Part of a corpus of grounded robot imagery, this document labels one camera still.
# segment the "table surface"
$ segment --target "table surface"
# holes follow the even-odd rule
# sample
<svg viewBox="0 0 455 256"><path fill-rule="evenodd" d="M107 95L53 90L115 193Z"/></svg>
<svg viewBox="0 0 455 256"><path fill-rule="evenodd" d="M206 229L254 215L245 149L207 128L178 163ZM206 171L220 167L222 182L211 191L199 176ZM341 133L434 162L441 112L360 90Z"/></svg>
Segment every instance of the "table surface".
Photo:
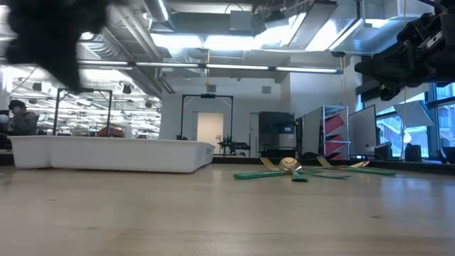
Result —
<svg viewBox="0 0 455 256"><path fill-rule="evenodd" d="M453 255L455 178L0 168L0 255Z"/></svg>

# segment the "person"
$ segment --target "person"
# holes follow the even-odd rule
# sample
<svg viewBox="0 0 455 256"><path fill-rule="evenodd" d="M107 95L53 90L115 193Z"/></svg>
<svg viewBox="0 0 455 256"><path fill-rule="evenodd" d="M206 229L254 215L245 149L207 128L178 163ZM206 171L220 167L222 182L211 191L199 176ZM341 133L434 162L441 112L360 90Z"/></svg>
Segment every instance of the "person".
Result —
<svg viewBox="0 0 455 256"><path fill-rule="evenodd" d="M10 101L8 108L14 114L14 117L9 120L9 130L11 135L36 135L38 116L33 112L28 112L24 102L20 100L12 100Z"/></svg>

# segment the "white door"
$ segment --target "white door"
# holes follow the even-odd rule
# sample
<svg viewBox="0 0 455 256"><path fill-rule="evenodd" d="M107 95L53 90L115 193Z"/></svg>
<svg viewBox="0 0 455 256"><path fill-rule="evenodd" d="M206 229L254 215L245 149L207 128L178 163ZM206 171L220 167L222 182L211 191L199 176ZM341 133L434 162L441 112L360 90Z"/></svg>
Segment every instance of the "white door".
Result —
<svg viewBox="0 0 455 256"><path fill-rule="evenodd" d="M215 146L214 152L220 152L220 138L223 138L223 113L198 113L198 142L206 142Z"/></svg>
<svg viewBox="0 0 455 256"><path fill-rule="evenodd" d="M259 113L250 113L250 147L251 157L259 157Z"/></svg>

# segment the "vent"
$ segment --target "vent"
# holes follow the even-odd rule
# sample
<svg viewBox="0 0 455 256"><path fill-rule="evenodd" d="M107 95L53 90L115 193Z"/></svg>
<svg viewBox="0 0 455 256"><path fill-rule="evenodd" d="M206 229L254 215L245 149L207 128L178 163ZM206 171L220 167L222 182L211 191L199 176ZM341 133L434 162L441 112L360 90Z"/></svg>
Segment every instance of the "vent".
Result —
<svg viewBox="0 0 455 256"><path fill-rule="evenodd" d="M272 94L272 86L262 86L262 94Z"/></svg>
<svg viewBox="0 0 455 256"><path fill-rule="evenodd" d="M207 92L216 92L216 85L207 85Z"/></svg>

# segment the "white bin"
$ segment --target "white bin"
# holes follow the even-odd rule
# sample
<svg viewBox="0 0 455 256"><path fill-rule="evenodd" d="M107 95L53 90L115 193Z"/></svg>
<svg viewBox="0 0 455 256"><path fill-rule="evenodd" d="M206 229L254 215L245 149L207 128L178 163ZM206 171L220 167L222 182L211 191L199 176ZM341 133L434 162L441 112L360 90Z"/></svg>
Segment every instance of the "white bin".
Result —
<svg viewBox="0 0 455 256"><path fill-rule="evenodd" d="M17 168L51 167L49 139L51 136L10 136L13 145L14 163Z"/></svg>
<svg viewBox="0 0 455 256"><path fill-rule="evenodd" d="M52 137L55 168L190 173L212 161L214 146L203 142Z"/></svg>

